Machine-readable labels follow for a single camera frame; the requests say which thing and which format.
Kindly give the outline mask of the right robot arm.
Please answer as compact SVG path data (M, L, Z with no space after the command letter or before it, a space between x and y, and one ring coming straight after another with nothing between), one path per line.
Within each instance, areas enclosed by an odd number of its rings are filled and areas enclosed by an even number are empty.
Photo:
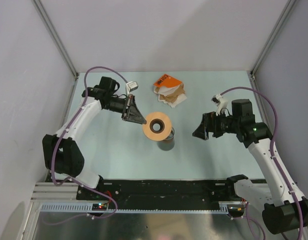
M267 183L257 186L245 175L227 178L226 197L232 201L243 198L261 212L266 228L274 235L308 226L308 198L291 178L280 158L273 135L264 122L256 122L249 99L231 103L231 114L226 114L227 100L216 95L212 102L216 111L204 113L193 137L208 140L223 134L234 134L254 157Z

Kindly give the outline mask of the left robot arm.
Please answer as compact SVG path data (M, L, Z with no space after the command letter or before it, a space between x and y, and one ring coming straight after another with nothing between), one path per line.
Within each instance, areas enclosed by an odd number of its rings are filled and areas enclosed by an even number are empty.
M119 97L116 92L120 89L120 84L105 76L94 87L85 87L81 103L71 119L55 134L43 137L44 162L51 171L53 181L56 180L55 174L60 174L67 181L72 180L88 187L87 193L93 199L98 200L104 196L105 187L99 184L100 176L88 165L88 159L80 150L79 141L102 110L119 113L125 122L146 124L146 119L137 108L135 96L131 94L137 88L136 81L127 82L126 93Z

